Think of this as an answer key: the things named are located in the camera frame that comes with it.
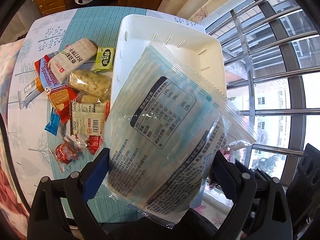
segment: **tablecloth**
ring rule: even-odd
[[[121,20],[129,14],[158,17],[204,32],[204,28],[198,24],[156,11],[128,7],[89,7],[36,20],[23,41],[10,86],[7,131],[12,161],[29,205],[41,177],[65,178],[74,170],[80,171],[93,157],[84,154],[79,161],[72,162],[65,173],[61,173],[49,150],[54,149],[60,141],[44,131],[51,112],[46,94],[42,93],[26,109],[20,110],[17,91],[36,77],[33,64],[36,60],[47,53],[61,51],[82,37],[91,39],[99,46],[115,47]],[[124,222],[137,219],[135,211],[116,203],[107,196],[105,190],[102,188],[88,203],[98,221]],[[72,217],[66,200],[62,201],[66,214]]]

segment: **snack package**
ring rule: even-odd
[[[79,68],[96,53],[97,47],[87,38],[83,38],[55,55],[49,61],[49,68],[62,83],[69,73]]]
[[[107,104],[80,104],[71,102],[71,133],[102,135],[106,122]]]
[[[91,71],[79,69],[71,72],[68,86],[103,100],[110,100],[111,79]]]
[[[52,133],[54,136],[57,136],[59,123],[60,123],[60,116],[57,114],[54,108],[52,108],[50,122],[45,126],[44,129]]]
[[[113,69],[113,58],[116,48],[101,48],[98,47],[95,71]]]
[[[110,156],[103,183],[110,197],[172,228],[205,183],[215,153],[256,138],[224,95],[151,42],[107,119],[103,146]]]
[[[100,103],[110,102],[110,98],[102,99],[102,98],[98,98],[98,97],[86,94],[84,92],[79,92],[77,95],[76,101],[78,103],[83,103],[83,104],[100,104]]]
[[[60,163],[69,164],[72,160],[78,160],[77,153],[66,141],[57,146],[55,153]]]
[[[53,108],[60,116],[61,122],[66,123],[70,118],[70,100],[76,98],[77,92],[72,90],[65,83],[59,83],[51,69],[48,67],[48,62],[54,55],[55,53],[45,55],[35,62],[35,67]]]
[[[27,106],[33,99],[40,95],[44,88],[40,82],[39,77],[36,77],[29,85],[23,90],[18,91],[19,107],[22,109]]]
[[[90,135],[87,140],[87,149],[92,154],[95,155],[99,148],[102,146],[104,142],[103,137],[97,135]]]

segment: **biscuit package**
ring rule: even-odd
[[[66,47],[48,63],[57,80],[62,83],[71,71],[79,68],[84,62],[97,53],[97,47],[87,38],[83,38]]]
[[[61,122],[66,123],[70,118],[70,100],[76,98],[77,92],[72,90],[65,83],[61,84],[48,67],[49,60],[55,54],[56,53],[45,55],[40,60],[36,61],[35,68],[53,108],[60,116]]]
[[[71,102],[71,133],[101,136],[110,103],[80,104]]]
[[[98,47],[95,71],[113,69],[113,58],[115,55],[115,48],[101,48]]]
[[[68,86],[102,100],[110,100],[111,79],[88,70],[78,69],[69,74]]]

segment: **window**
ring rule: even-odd
[[[279,96],[279,91],[283,92],[283,96]],[[256,96],[257,109],[266,110],[291,108],[288,79],[273,80],[256,84],[254,86],[254,94]]]
[[[258,98],[258,105],[264,105],[264,97]]]
[[[229,89],[227,98],[235,105],[238,110],[249,110],[249,89],[248,86]]]
[[[320,37],[308,16],[295,0],[266,0],[260,5],[256,5],[255,2],[256,0],[246,0],[233,9],[236,13],[243,10],[239,15],[236,15],[236,18],[241,23],[246,39],[240,41],[235,21],[233,21],[229,12],[212,24],[212,26],[218,26],[213,36],[218,38],[222,44],[225,62],[242,55],[244,53],[242,47],[247,46],[253,64],[247,66],[244,58],[239,57],[238,61],[225,66],[228,86],[239,84],[239,87],[227,91],[228,99],[240,111],[246,111],[244,113],[246,115],[249,110],[252,110],[250,106],[253,107],[254,103],[256,114],[253,127],[258,134],[258,141],[253,147],[255,149],[248,155],[246,155],[247,151],[245,153],[241,152],[237,157],[244,160],[245,165],[248,165],[249,168],[258,167],[270,176],[281,178],[286,155],[278,154],[277,147],[288,148],[290,141],[290,147],[299,148],[300,141],[290,140],[290,135],[295,133],[294,136],[298,136],[297,138],[302,141],[304,140],[305,144],[311,142],[320,149],[320,143],[317,140],[320,117],[307,115],[306,131],[302,127],[296,127],[295,130],[291,131],[291,116],[274,115],[276,112],[270,111],[268,113],[268,110],[291,109],[291,97],[295,100],[297,98],[299,105],[303,104],[301,97],[297,97],[297,95],[300,95],[300,91],[305,94],[307,108],[320,108],[320,100],[317,100],[319,98],[317,91],[320,80]],[[253,3],[255,3],[255,7],[252,8],[250,5]],[[278,20],[259,24],[267,17],[280,12],[284,12],[284,15],[279,17]],[[303,34],[301,35],[302,38],[291,41],[290,46],[284,46],[281,41],[276,42],[277,45],[273,43],[285,36],[291,37],[297,34]],[[296,55],[298,60],[289,62],[288,55],[291,57],[293,54]],[[246,70],[252,67],[254,70],[253,80],[248,80],[252,77],[247,75]],[[290,87],[287,78],[274,80],[272,77],[297,68],[311,67],[319,68],[319,72],[304,74],[302,71],[302,79],[290,82]],[[249,97],[249,90],[252,89],[255,98]],[[259,115],[261,114],[260,110],[264,110],[266,114],[263,114],[265,116]],[[295,116],[295,122],[297,121],[296,118],[303,118],[303,115]],[[244,116],[244,120],[248,122],[249,116]],[[275,147],[270,149],[274,152],[259,150],[259,144]],[[291,172],[289,170],[286,169],[285,176],[288,176],[288,172]]]
[[[258,122],[258,129],[264,129],[264,122]]]
[[[260,143],[260,142],[263,142],[263,140],[264,140],[264,134],[262,134],[262,135],[260,136],[260,138],[259,138],[259,141],[258,141],[258,142],[259,142],[259,143]]]
[[[320,72],[302,75],[307,108],[320,108],[319,80]]]

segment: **metal window bar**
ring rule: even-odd
[[[312,74],[312,73],[317,73],[317,72],[320,72],[320,66],[312,67],[312,68],[301,68],[298,70],[287,71],[287,72],[273,74],[273,75],[260,77],[260,78],[254,78],[253,82],[255,84],[259,84],[259,83],[264,83],[267,81],[279,80],[279,79],[283,79],[283,78],[288,78],[288,77],[293,77],[293,76],[301,76],[301,75]],[[248,81],[245,80],[245,81],[241,81],[241,82],[227,85],[227,90],[245,87],[247,85],[248,85]]]
[[[258,22],[256,24],[249,25],[248,27],[244,28],[242,31],[244,33],[247,33],[247,32],[249,32],[249,31],[251,31],[251,30],[253,30],[253,29],[257,28],[257,27],[260,27],[260,26],[262,26],[264,24],[267,24],[268,22],[271,22],[273,20],[279,19],[279,18],[281,18],[283,16],[286,16],[288,14],[292,14],[292,13],[296,13],[296,12],[300,12],[300,11],[302,11],[300,6],[296,6],[296,7],[287,9],[285,11],[276,13],[276,14],[274,14],[274,15],[272,15],[272,16],[270,16],[270,17],[268,17],[268,18],[266,18],[266,19],[264,19],[264,20],[262,20],[262,21],[260,21],[260,22]]]
[[[274,147],[274,146],[262,145],[257,143],[252,145],[252,149],[260,150],[264,152],[278,153],[278,154],[283,154],[288,156],[295,156],[295,157],[301,157],[303,155],[303,151],[289,150],[281,147]]]
[[[246,8],[242,9],[241,11],[236,13],[236,16],[240,16],[241,14],[251,10],[252,8],[256,7],[257,5],[264,3],[267,0],[259,0],[254,2],[253,4],[247,6]],[[221,23],[219,26],[215,27],[212,31],[209,31],[209,35],[212,35],[213,33],[215,33],[217,30],[223,28],[225,25],[229,24],[230,22],[232,22],[232,17],[227,19],[226,21],[224,21],[223,23]]]
[[[256,54],[256,53],[259,53],[259,52],[262,52],[266,49],[271,49],[273,47],[277,47],[281,44],[285,44],[285,43],[289,43],[289,42],[292,42],[292,41],[296,41],[296,40],[300,40],[300,39],[308,39],[310,37],[314,37],[315,35],[319,35],[317,31],[309,31],[309,32],[305,32],[305,33],[300,33],[300,34],[296,34],[296,35],[293,35],[293,36],[290,36],[290,37],[286,37],[284,39],[281,39],[281,40],[278,40],[278,41],[274,41],[272,43],[269,43],[269,44],[266,44],[264,46],[261,46],[260,48],[257,48],[257,49],[253,49],[253,50],[249,50],[249,55],[253,55],[253,54]],[[241,54],[237,57],[234,57],[232,59],[229,59],[227,60],[224,65],[225,66],[228,66],[238,60],[241,60],[244,58],[244,54]]]
[[[274,15],[272,15],[272,16],[270,16],[270,17],[268,17],[268,18],[266,18],[266,19],[264,19],[264,20],[262,20],[262,21],[260,21],[260,22],[258,22],[256,24],[249,25],[248,27],[244,28],[242,31],[243,31],[243,33],[247,33],[247,32],[252,31],[252,30],[254,30],[254,29],[256,29],[256,28],[258,28],[260,26],[263,26],[264,24],[267,24],[267,23],[269,23],[271,21],[279,19],[279,18],[281,18],[283,16],[287,16],[289,14],[300,12],[300,11],[302,11],[300,6],[296,6],[294,8],[290,8],[290,9],[285,10],[283,12],[279,12],[277,14],[274,14]],[[221,41],[220,44],[223,47],[223,46],[227,45],[228,43],[232,42],[233,40],[236,40],[237,38],[238,38],[238,33],[233,34],[232,36],[230,36],[230,37],[224,39],[223,41]]]

